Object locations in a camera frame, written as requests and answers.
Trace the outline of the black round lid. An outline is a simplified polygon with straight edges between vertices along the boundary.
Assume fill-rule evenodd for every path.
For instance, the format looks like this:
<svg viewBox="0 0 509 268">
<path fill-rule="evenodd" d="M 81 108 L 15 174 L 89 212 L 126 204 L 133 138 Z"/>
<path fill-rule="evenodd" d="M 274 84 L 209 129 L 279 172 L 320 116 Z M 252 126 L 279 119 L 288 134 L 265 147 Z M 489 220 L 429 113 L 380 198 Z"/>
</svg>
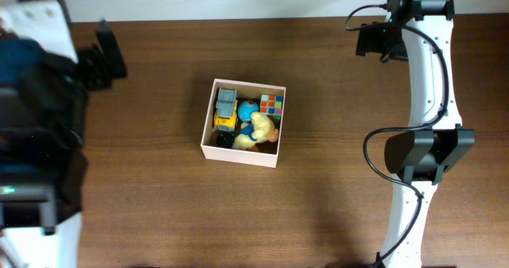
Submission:
<svg viewBox="0 0 509 268">
<path fill-rule="evenodd" d="M 216 137 L 216 145 L 219 148 L 231 149 L 234 142 L 235 136 L 230 132 L 222 131 Z"/>
</svg>

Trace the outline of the colourful puzzle cube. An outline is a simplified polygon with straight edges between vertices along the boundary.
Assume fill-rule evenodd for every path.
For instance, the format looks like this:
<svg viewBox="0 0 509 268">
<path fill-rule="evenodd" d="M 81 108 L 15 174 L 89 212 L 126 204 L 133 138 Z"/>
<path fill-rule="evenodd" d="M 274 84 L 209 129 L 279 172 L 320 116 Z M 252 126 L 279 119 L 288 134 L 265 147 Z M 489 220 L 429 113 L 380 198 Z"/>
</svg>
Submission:
<svg viewBox="0 0 509 268">
<path fill-rule="evenodd" d="M 260 112 L 274 122 L 280 122 L 283 113 L 284 98 L 282 95 L 261 95 Z"/>
</svg>

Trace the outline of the blue ball toy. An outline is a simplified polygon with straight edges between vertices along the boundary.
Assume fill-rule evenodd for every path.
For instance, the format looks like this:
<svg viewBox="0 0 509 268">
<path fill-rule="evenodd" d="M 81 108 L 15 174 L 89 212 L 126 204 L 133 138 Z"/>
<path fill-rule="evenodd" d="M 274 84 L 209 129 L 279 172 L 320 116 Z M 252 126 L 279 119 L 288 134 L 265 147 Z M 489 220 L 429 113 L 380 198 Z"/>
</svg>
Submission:
<svg viewBox="0 0 509 268">
<path fill-rule="evenodd" d="M 251 122 L 251 115 L 259 112 L 259 105 L 254 101 L 243 101 L 238 108 L 238 117 L 241 122 Z"/>
</svg>

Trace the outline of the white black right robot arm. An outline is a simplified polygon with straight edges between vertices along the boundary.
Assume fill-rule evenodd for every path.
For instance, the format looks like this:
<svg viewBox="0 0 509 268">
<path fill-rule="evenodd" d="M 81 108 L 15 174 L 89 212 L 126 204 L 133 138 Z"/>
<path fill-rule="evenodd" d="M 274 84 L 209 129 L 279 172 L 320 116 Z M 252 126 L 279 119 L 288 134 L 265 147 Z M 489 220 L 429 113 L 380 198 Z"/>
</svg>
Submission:
<svg viewBox="0 0 509 268">
<path fill-rule="evenodd" d="M 429 206 L 443 176 L 473 147 L 475 133 L 463 127 L 451 66 L 454 0 L 387 0 L 383 22 L 363 24 L 356 53 L 410 67 L 410 118 L 405 127 L 373 130 L 366 139 L 390 134 L 384 147 L 387 171 L 375 173 L 393 185 L 389 227 L 375 267 L 419 267 Z"/>
</svg>

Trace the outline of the yellow plush duck toy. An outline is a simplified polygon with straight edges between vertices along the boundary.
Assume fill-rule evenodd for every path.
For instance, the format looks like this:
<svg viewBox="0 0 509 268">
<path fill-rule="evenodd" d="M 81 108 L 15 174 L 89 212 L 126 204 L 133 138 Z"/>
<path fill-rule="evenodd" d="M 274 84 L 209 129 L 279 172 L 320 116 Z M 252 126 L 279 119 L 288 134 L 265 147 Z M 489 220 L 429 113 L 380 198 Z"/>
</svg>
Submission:
<svg viewBox="0 0 509 268">
<path fill-rule="evenodd" d="M 279 129 L 267 115 L 254 112 L 251 114 L 251 122 L 242 124 L 240 134 L 235 138 L 232 149 L 256 150 L 258 144 L 276 142 L 279 139 L 279 134 Z"/>
</svg>

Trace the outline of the yellow grey toy truck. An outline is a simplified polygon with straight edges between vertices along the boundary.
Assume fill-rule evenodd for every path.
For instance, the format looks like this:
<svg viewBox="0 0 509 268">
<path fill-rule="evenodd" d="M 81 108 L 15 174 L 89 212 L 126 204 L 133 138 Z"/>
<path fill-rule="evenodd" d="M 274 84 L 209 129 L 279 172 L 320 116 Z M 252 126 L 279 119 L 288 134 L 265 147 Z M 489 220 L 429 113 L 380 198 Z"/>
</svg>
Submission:
<svg viewBox="0 0 509 268">
<path fill-rule="evenodd" d="M 220 88 L 216 100 L 213 126 L 216 130 L 233 132 L 237 121 L 237 90 Z"/>
</svg>

